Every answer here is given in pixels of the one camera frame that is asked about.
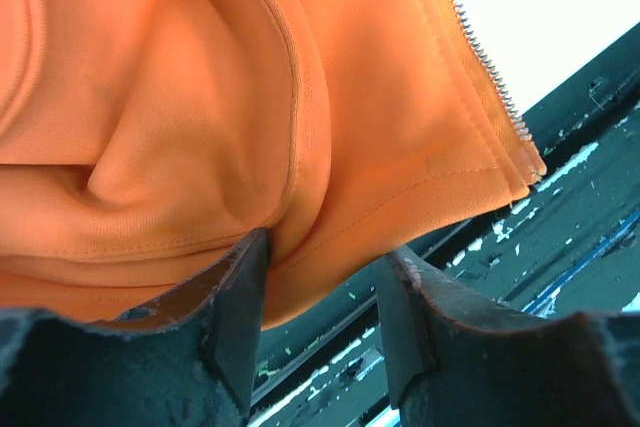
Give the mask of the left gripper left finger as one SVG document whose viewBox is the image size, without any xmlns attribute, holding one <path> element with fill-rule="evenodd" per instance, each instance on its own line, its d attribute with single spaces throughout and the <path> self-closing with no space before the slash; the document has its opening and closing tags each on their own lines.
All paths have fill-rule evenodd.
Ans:
<svg viewBox="0 0 640 427">
<path fill-rule="evenodd" d="M 265 229 L 112 321 L 1 313 L 5 426 L 244 426 L 269 263 Z"/>
</svg>

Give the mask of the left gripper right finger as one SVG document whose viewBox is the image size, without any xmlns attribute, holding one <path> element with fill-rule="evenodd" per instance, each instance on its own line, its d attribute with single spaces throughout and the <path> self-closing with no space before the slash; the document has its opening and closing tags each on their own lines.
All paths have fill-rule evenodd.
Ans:
<svg viewBox="0 0 640 427">
<path fill-rule="evenodd" d="M 484 297 L 407 247 L 376 264 L 388 395 L 405 426 L 635 426 L 639 318 L 558 320 Z"/>
</svg>

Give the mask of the orange jacket pink lining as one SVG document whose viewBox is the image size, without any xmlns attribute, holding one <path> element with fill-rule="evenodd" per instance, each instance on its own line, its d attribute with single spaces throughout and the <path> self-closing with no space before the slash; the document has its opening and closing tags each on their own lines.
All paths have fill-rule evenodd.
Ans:
<svg viewBox="0 0 640 427">
<path fill-rule="evenodd" d="M 263 324 L 546 167 L 457 0 L 1 0 L 1 303 L 111 319 L 271 243 Z"/>
</svg>

